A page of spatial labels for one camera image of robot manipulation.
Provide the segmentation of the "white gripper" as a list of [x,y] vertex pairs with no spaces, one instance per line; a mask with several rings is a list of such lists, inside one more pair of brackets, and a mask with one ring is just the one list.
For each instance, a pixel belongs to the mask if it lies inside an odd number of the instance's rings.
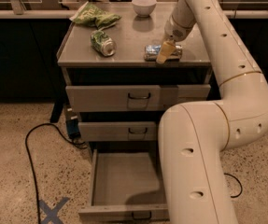
[[[176,42],[187,38],[193,28],[193,21],[180,20],[175,15],[171,15],[164,26],[164,35],[167,39]],[[176,43],[173,40],[165,40],[156,58],[156,63],[162,64],[176,51]]]

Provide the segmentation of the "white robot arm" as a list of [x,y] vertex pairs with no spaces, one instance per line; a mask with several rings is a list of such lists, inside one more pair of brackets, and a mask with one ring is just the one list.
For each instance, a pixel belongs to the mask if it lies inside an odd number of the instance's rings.
[[268,132],[268,83],[219,0],[180,0],[177,7],[179,25],[199,27],[220,97],[162,115],[158,142],[170,221],[238,224],[220,153]]

